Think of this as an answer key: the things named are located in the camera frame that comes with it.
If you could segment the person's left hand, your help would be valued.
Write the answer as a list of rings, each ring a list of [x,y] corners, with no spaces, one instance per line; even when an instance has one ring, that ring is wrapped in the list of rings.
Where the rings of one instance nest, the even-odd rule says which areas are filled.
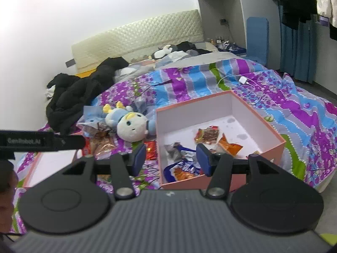
[[[8,160],[1,160],[1,233],[8,233],[11,229],[17,184],[18,177],[14,165]]]

